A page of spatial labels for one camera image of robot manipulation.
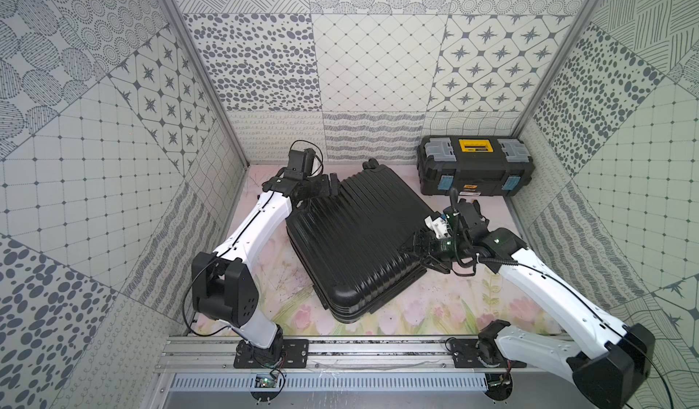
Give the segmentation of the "black ribbed hard-shell suitcase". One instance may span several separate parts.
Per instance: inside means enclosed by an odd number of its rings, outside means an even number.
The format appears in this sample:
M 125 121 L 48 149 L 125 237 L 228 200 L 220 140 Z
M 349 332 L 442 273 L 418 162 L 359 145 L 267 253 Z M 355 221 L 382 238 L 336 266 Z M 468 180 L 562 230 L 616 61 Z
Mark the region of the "black ribbed hard-shell suitcase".
M 337 195 L 294 211 L 286 229 L 322 306 L 354 323 L 426 274 L 406 249 L 432 214 L 393 169 L 370 159 Z

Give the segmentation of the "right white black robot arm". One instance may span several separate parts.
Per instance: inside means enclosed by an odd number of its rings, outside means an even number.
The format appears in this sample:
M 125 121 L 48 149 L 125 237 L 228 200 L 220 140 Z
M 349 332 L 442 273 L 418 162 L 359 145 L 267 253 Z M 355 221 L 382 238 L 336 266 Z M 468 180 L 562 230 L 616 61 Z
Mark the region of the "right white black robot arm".
M 626 325 L 584 297 L 506 228 L 490 230 L 476 202 L 451 200 L 424 220 L 402 250 L 438 272 L 454 265 L 468 278 L 483 266 L 527 294 L 569 334 L 564 342 L 496 319 L 478 335 L 487 366 L 526 363 L 570 383 L 597 408 L 627 407 L 651 374 L 655 337 L 644 325 Z

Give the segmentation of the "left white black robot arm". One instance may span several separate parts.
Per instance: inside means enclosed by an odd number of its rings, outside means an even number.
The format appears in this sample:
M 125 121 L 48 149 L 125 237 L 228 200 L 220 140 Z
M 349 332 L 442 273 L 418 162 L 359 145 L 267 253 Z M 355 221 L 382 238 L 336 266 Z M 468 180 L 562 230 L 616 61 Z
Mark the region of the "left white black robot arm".
M 186 296 L 193 310 L 233 330 L 265 365 L 282 358 L 283 331 L 258 308 L 254 266 L 272 234 L 294 210 L 338 193 L 337 175 L 324 172 L 316 150 L 291 149 L 287 166 L 262 184 L 258 202 L 238 229 L 214 251 L 198 253 L 191 263 Z

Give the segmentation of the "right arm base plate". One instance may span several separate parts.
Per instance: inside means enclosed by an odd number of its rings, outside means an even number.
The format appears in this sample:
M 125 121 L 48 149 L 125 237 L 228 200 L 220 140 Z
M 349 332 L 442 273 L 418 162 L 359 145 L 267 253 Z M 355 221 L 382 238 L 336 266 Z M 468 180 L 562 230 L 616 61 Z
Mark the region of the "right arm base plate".
M 526 368 L 526 363 L 505 359 L 500 351 L 477 338 L 450 337 L 445 348 L 455 368 Z

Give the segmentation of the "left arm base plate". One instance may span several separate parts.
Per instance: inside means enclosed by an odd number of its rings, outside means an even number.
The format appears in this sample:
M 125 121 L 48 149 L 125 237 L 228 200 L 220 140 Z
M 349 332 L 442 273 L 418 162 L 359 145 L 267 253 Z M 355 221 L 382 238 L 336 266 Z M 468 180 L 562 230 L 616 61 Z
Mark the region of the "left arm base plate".
M 269 348 L 258 348 L 248 342 L 240 342 L 236 349 L 235 369 L 260 369 L 281 366 L 304 369 L 309 355 L 308 339 L 276 339 Z

